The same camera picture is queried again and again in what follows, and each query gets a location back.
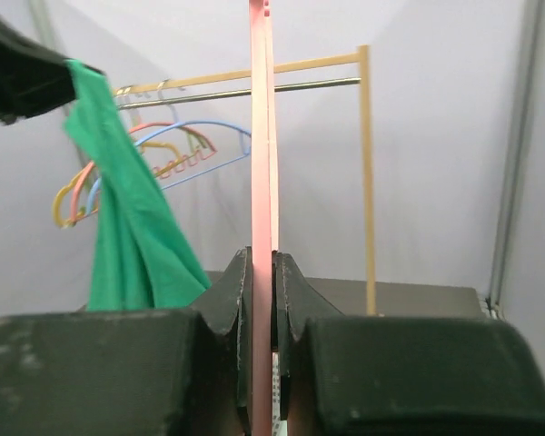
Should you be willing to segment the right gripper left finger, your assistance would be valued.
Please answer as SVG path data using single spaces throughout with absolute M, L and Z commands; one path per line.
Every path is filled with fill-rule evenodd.
M 251 433 L 252 254 L 191 305 L 0 318 L 0 435 Z

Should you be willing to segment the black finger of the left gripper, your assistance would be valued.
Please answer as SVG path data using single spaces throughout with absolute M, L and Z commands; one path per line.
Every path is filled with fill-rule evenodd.
M 49 113 L 76 99 L 68 58 L 0 18 L 0 122 Z

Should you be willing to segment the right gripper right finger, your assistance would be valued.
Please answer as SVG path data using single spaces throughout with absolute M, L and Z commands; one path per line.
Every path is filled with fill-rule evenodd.
M 545 380 L 513 326 L 347 315 L 290 254 L 273 265 L 291 435 L 545 435 Z

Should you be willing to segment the green tank top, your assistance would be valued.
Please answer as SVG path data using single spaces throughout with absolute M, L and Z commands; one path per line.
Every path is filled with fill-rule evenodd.
M 112 94 L 102 74 L 77 60 L 69 60 L 67 66 L 76 92 L 75 104 L 91 89 L 104 87 Z M 147 187 L 128 188 L 126 201 L 113 198 L 101 188 L 88 310 L 180 308 L 210 287 L 208 276 L 156 185 L 155 192 Z

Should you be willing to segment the pink hanger with striped top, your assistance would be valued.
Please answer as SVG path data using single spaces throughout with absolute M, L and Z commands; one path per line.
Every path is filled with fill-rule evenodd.
M 205 136 L 204 134 L 194 130 L 190 127 L 180 127 L 180 130 L 183 130 L 185 133 L 190 132 L 198 135 L 203 140 L 203 149 L 199 149 L 195 154 L 183 154 L 180 150 L 170 143 L 162 143 L 157 141 L 145 141 L 140 146 L 141 153 L 143 153 L 147 148 L 163 148 L 170 150 L 175 156 L 174 161 L 170 161 L 165 167 L 160 168 L 155 166 L 153 168 L 153 173 L 155 176 L 163 177 L 165 173 L 170 173 L 172 170 L 175 170 L 177 173 L 183 171 L 186 166 L 195 166 L 199 160 L 206 160 L 212 157 L 217 153 L 217 149 L 213 145 L 212 141 Z M 87 212 L 85 207 L 78 208 L 78 199 L 80 192 L 82 191 L 86 178 L 94 169 L 94 162 L 90 161 L 76 176 L 72 181 L 62 188 L 59 193 L 55 196 L 52 213 L 54 222 L 61 228 L 74 226 L 78 221 L 83 220 L 92 213 L 97 213 L 99 210 L 99 201 L 94 200 L 94 209 L 91 212 Z M 63 219 L 60 214 L 60 207 L 64 197 L 69 193 L 73 192 L 71 204 L 70 204 L 70 214 L 71 216 L 67 219 Z

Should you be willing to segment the yellow plastic hanger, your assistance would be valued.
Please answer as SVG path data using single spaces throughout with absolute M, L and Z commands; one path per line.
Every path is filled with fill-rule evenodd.
M 128 188 L 147 187 L 157 191 L 154 175 L 138 154 L 137 145 L 125 129 L 114 97 L 103 87 L 91 89 L 80 99 L 65 122 L 67 133 L 93 155 L 89 162 L 54 198 L 52 215 L 60 228 L 74 226 L 78 221 L 100 210 L 86 207 L 78 210 L 78 198 L 93 169 L 100 173 L 92 185 L 102 188 L 113 198 L 129 199 Z

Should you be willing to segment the pink hanger with green top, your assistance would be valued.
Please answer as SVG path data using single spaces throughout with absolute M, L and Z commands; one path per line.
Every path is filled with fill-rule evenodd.
M 249 3 L 251 40 L 251 219 L 253 252 L 252 300 L 252 434 L 273 432 L 273 245 L 278 233 L 278 190 L 273 178 L 272 152 L 276 150 L 274 61 L 270 3 Z

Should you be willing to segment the light blue hanger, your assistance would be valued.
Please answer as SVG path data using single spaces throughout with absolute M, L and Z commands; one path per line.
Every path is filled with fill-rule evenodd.
M 124 104 L 124 105 L 121 105 L 120 108 L 121 109 L 136 109 L 138 107 L 147 107 L 147 106 L 156 106 L 156 105 L 171 105 L 175 103 L 193 103 L 196 101 L 217 100 L 217 99 L 232 98 L 232 97 L 238 97 L 238 96 L 247 96 L 251 94 L 250 90 L 241 90 L 241 91 L 232 91 L 232 92 L 224 92 L 224 93 L 194 95 L 191 97 L 182 97 L 182 98 L 175 98 L 175 99 L 163 99 L 161 91 L 164 89 L 165 84 L 166 84 L 166 81 L 161 82 L 158 85 L 157 93 L 158 93 L 159 100 L 146 101 L 146 102 L 136 103 L 136 104 L 131 104 L 131 103 Z M 144 153 L 145 150 L 148 148 L 163 148 L 163 149 L 170 150 L 175 156 L 175 159 L 170 161 L 165 167 L 155 166 L 152 168 L 152 173 L 155 177 L 159 177 L 160 179 L 162 179 L 165 174 L 170 174 L 171 172 L 180 173 L 181 171 L 184 171 L 187 166 L 193 167 L 197 165 L 200 161 L 209 159 L 210 157 L 212 157 L 214 154 L 218 152 L 216 147 L 213 145 L 212 141 L 201 132 L 191 128 L 191 125 L 212 124 L 212 125 L 218 125 L 218 126 L 222 126 L 222 127 L 226 127 L 228 129 L 234 130 L 235 132 L 239 134 L 239 144 L 240 144 L 242 154 L 237 158 L 234 158 L 224 163 L 217 164 L 216 166 L 206 169 L 205 171 L 193 174 L 187 178 L 168 184 L 163 187 L 163 190 L 174 187 L 178 184 L 187 182 L 188 180 L 192 180 L 195 177 L 198 177 L 205 173 L 209 173 L 210 171 L 221 168 L 227 164 L 232 164 L 234 162 L 242 160 L 243 158 L 248 157 L 251 154 L 251 146 L 244 142 L 244 138 L 249 138 L 249 139 L 252 138 L 252 134 L 248 130 L 243 129 L 242 127 L 237 126 L 235 124 L 221 122 L 217 120 L 192 120 L 192 121 L 186 121 L 186 122 L 178 122 L 177 113 L 173 111 L 173 114 L 174 114 L 174 123 L 172 124 L 169 124 L 167 122 L 165 123 L 153 122 L 153 123 L 147 123 L 147 124 L 138 124 L 133 128 L 134 132 L 138 132 L 138 131 L 151 128 L 151 127 L 159 127 L 159 130 L 143 138 L 140 138 L 134 142 L 134 146 L 139 150 L 141 154 Z M 159 136 L 160 134 L 164 134 L 174 129 L 185 132 L 188 145 L 190 148 L 190 153 L 182 154 L 180 150 L 174 144 L 154 141 L 154 138 L 156 136 Z

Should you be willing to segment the lime green hanger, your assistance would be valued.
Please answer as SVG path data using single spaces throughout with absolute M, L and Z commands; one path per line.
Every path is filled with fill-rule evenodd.
M 188 143 L 191 154 L 195 154 L 199 149 L 204 148 L 203 140 L 198 135 L 187 132 L 186 139 L 187 139 L 187 143 Z

